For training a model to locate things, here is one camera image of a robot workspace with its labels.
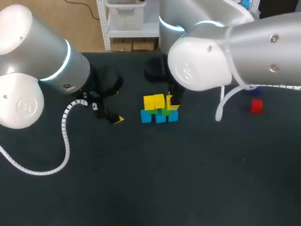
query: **toy block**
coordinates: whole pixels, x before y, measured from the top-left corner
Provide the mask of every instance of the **toy block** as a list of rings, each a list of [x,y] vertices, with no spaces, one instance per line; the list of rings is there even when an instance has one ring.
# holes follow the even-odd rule
[[[173,113],[172,110],[168,110],[167,108],[162,109],[162,116],[170,116],[172,115],[172,113]]]
[[[154,95],[154,99],[155,99],[155,108],[156,108],[156,109],[162,109],[162,108],[165,108],[165,98],[164,98],[164,94],[157,94],[157,95]]]
[[[164,123],[166,122],[166,116],[163,116],[161,111],[158,111],[156,114],[156,123]]]
[[[253,97],[258,97],[261,95],[261,89],[259,87],[257,87],[256,89],[248,90],[247,92]]]
[[[148,114],[146,110],[141,110],[140,115],[141,115],[141,122],[142,123],[151,122],[151,114]]]
[[[180,105],[171,105],[171,103],[170,103],[171,97],[172,97],[172,95],[167,95],[166,96],[167,109],[168,110],[177,110],[180,107]]]
[[[148,110],[147,113],[148,114],[157,114],[158,110],[157,109],[155,109],[155,110]]]
[[[179,120],[179,114],[178,110],[172,110],[172,115],[168,117],[169,122],[178,121]]]
[[[155,110],[155,98],[154,96],[144,96],[144,109],[147,110]]]
[[[263,101],[258,99],[252,99],[251,103],[251,113],[261,114],[263,111]]]

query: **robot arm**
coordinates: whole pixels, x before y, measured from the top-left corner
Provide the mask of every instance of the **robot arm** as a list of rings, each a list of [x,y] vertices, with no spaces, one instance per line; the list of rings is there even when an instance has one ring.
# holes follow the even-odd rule
[[[301,13],[252,22],[248,11],[231,1],[172,2],[163,0],[162,5],[181,6],[174,12],[183,16],[161,11],[161,48],[168,53],[171,74],[182,86],[203,91],[235,82],[246,89],[247,84],[301,85]],[[186,9],[204,16],[187,22]]]
[[[38,81],[71,94],[88,80],[90,64],[28,8],[0,12],[0,124],[21,129],[41,115]]]

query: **black table surface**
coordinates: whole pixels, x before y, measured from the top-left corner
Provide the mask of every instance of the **black table surface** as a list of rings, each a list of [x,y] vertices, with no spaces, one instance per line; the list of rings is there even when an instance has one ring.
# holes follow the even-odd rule
[[[187,91],[179,121],[142,124],[143,96],[166,93],[143,77],[158,54],[85,54],[125,79],[110,125],[92,109],[67,121],[71,157],[57,174],[26,175],[0,156],[2,226],[301,225],[301,93],[264,88],[264,113],[242,91],[214,120],[220,90]],[[0,144],[21,165],[51,170],[64,158],[61,117],[73,100],[41,84],[45,107],[31,127],[0,127]]]

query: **floor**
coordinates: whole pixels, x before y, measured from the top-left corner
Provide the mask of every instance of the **floor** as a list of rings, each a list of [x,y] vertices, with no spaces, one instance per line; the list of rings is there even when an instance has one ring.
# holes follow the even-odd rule
[[[96,0],[68,0],[88,4],[99,18]],[[35,12],[57,30],[80,52],[105,52],[99,20],[91,16],[87,6],[70,4],[64,0],[1,0],[0,10],[22,4]]]

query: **blue block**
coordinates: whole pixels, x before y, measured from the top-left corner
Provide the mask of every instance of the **blue block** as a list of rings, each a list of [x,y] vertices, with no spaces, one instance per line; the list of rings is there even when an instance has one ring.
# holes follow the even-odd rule
[[[248,93],[253,97],[258,97],[261,94],[261,89],[257,87],[256,89],[248,90]]]
[[[172,114],[168,117],[168,121],[172,122],[172,121],[178,121],[178,120],[179,120],[178,110],[173,110]]]
[[[158,113],[156,114],[156,123],[164,123],[166,122],[166,116],[162,116],[161,109],[158,110]]]
[[[151,122],[151,114],[149,114],[146,110],[141,110],[140,115],[141,115],[141,122],[142,123]]]

